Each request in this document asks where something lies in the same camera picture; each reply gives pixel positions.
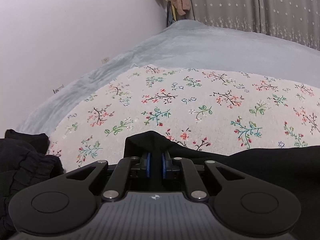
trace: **silver screw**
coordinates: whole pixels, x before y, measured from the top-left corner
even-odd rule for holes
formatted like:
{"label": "silver screw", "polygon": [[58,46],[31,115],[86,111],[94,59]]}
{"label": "silver screw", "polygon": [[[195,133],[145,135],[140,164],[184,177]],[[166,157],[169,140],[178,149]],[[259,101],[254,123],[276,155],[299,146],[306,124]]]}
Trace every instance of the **silver screw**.
{"label": "silver screw", "polygon": [[196,199],[202,199],[202,198],[205,198],[206,196],[207,196],[207,193],[205,193],[202,190],[196,190],[191,193],[191,197]]}
{"label": "silver screw", "polygon": [[103,193],[103,196],[105,198],[116,198],[119,196],[119,192],[115,191],[115,190],[107,190]]}

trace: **wall socket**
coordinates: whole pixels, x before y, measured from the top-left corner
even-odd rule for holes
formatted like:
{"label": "wall socket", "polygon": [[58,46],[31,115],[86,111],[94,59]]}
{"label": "wall socket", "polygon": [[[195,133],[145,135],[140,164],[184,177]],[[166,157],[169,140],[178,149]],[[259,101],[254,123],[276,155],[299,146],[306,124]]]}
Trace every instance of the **wall socket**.
{"label": "wall socket", "polygon": [[56,94],[56,93],[58,93],[58,92],[59,92],[61,89],[63,89],[63,88],[64,88],[64,86],[61,85],[61,86],[57,87],[56,89],[54,89],[53,92]]}
{"label": "wall socket", "polygon": [[109,57],[105,57],[104,59],[101,60],[102,64],[107,63],[110,60]]}

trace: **gray blanket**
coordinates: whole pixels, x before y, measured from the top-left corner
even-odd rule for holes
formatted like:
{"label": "gray blanket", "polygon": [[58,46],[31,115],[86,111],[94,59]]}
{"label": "gray blanket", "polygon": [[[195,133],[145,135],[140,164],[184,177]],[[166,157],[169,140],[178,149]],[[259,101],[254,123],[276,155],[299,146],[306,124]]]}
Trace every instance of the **gray blanket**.
{"label": "gray blanket", "polygon": [[261,33],[183,20],[70,83],[39,106],[16,130],[50,135],[81,100],[132,66],[147,64],[255,73],[320,88],[317,50]]}

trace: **wall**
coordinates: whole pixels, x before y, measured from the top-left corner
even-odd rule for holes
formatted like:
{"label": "wall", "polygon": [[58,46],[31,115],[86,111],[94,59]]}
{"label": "wall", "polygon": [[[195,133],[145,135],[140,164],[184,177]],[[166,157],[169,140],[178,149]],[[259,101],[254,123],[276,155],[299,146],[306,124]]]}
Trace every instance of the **wall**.
{"label": "wall", "polygon": [[165,28],[162,0],[0,0],[0,138],[53,94]]}

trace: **circular cap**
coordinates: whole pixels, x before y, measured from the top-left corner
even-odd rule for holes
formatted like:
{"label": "circular cap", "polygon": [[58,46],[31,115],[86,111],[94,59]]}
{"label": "circular cap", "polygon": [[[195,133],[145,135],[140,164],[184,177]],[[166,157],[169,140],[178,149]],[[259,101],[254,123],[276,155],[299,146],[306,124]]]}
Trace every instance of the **circular cap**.
{"label": "circular cap", "polygon": [[268,214],[278,207],[279,202],[273,195],[268,193],[251,192],[241,198],[241,204],[250,212]]}
{"label": "circular cap", "polygon": [[115,190],[107,190],[103,193],[103,196],[105,198],[116,198],[119,196],[119,192],[115,191]]}
{"label": "circular cap", "polygon": [[205,198],[206,196],[207,196],[207,193],[201,190],[196,190],[191,193],[191,197],[196,199],[202,199],[202,198]]}
{"label": "circular cap", "polygon": [[36,196],[32,207],[42,213],[55,213],[61,211],[69,204],[67,195],[60,192],[44,192]]}

